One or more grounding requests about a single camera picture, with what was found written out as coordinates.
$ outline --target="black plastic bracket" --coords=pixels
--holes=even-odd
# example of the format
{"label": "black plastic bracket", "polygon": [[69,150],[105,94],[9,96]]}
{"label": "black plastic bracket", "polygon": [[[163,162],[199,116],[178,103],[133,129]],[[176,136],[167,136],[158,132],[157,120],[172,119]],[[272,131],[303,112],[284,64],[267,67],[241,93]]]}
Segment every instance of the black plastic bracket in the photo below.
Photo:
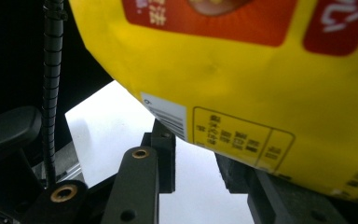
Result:
{"label": "black plastic bracket", "polygon": [[175,191],[175,135],[155,119],[152,133],[145,133],[141,146],[158,153],[159,193]]}
{"label": "black plastic bracket", "polygon": [[87,196],[88,188],[83,182],[62,181],[38,197],[21,223],[84,223],[90,214],[84,206]]}
{"label": "black plastic bracket", "polygon": [[231,193],[247,193],[255,223],[358,223],[358,204],[301,188],[289,181],[217,155]]}
{"label": "black plastic bracket", "polygon": [[123,157],[102,222],[158,223],[158,156],[151,147],[135,147]]}

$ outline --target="screw hole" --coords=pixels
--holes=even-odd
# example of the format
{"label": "screw hole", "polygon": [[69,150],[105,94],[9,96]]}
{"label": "screw hole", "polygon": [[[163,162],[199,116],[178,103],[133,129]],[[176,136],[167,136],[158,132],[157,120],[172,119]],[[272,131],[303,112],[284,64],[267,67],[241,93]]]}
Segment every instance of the screw hole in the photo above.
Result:
{"label": "screw hole", "polygon": [[68,197],[69,195],[71,195],[72,190],[71,189],[63,189],[60,192],[58,192],[57,196],[59,198],[65,198]]}
{"label": "screw hole", "polygon": [[312,210],[310,211],[310,215],[315,219],[315,220],[318,220],[320,222],[326,222],[327,221],[327,217],[325,214],[319,212],[319,211],[315,211],[315,210]]}
{"label": "screw hole", "polygon": [[129,222],[136,218],[136,212],[134,210],[126,210],[121,213],[120,216],[122,221]]}
{"label": "screw hole", "polygon": [[143,158],[149,156],[149,152],[144,149],[139,149],[139,150],[132,152],[132,156],[133,156],[133,158],[136,158],[136,159],[143,159]]}
{"label": "screw hole", "polygon": [[55,203],[63,203],[71,200],[77,194],[76,185],[64,185],[54,190],[50,199]]}

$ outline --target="yellow package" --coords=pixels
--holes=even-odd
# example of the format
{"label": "yellow package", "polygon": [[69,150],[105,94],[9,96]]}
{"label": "yellow package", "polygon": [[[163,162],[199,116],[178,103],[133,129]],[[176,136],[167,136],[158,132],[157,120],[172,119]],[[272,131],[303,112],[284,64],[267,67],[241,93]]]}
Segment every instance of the yellow package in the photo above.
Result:
{"label": "yellow package", "polygon": [[71,0],[91,54],[187,142],[358,202],[358,0]]}

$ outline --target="flexible metal hose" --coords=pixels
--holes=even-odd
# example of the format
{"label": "flexible metal hose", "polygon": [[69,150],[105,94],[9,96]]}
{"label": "flexible metal hose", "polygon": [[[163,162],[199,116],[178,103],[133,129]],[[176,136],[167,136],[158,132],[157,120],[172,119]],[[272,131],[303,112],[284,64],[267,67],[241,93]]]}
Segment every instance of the flexible metal hose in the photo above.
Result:
{"label": "flexible metal hose", "polygon": [[62,61],[63,21],[67,14],[63,0],[46,0],[45,64],[42,105],[43,161],[48,187],[56,183],[54,129]]}

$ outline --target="white label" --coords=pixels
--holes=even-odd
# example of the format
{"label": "white label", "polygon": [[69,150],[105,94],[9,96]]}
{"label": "white label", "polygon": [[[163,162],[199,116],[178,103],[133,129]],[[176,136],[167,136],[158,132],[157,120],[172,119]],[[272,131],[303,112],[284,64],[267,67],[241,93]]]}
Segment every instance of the white label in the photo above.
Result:
{"label": "white label", "polygon": [[171,130],[176,136],[187,141],[186,107],[141,92],[144,106]]}

